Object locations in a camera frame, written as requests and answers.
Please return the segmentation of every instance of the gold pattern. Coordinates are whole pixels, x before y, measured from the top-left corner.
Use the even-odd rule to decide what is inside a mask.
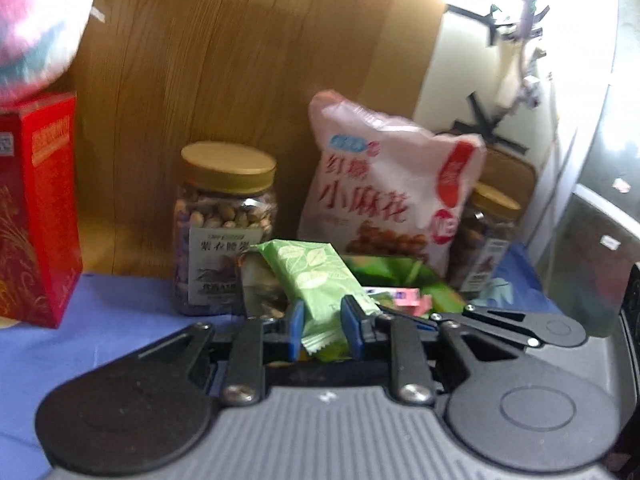
[[[38,323],[46,315],[47,300],[33,293],[40,286],[40,272],[28,232],[16,225],[19,213],[8,187],[0,186],[0,316],[21,313],[24,320]]]

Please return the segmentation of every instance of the blue tablecloth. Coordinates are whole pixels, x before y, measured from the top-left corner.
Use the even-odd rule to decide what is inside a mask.
[[[521,246],[510,249],[476,303],[558,311]],[[26,324],[0,330],[0,480],[37,480],[49,471],[33,429],[49,391],[193,321],[173,313],[169,282],[84,274],[58,330]],[[216,325],[233,322],[214,318]]]

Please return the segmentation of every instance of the pink snack bag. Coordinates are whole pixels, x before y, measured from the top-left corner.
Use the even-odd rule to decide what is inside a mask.
[[[386,292],[391,295],[398,309],[406,310],[412,316],[423,316],[431,310],[431,295],[423,295],[419,288],[398,288],[395,286],[365,286],[364,291],[371,294]]]
[[[476,135],[439,135],[334,91],[309,104],[322,157],[298,237],[339,253],[421,258],[444,275],[463,205],[486,150]]]

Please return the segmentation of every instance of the plastic jar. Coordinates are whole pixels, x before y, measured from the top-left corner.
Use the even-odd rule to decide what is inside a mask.
[[[450,249],[447,281],[466,300],[486,285],[513,239],[520,204],[478,182]]]
[[[181,155],[174,209],[175,309],[186,316],[240,314],[236,256],[271,238],[276,161],[227,142],[196,142]]]

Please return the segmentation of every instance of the qr code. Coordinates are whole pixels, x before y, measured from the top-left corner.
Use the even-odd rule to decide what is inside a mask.
[[[0,133],[0,156],[14,156],[14,134]]]

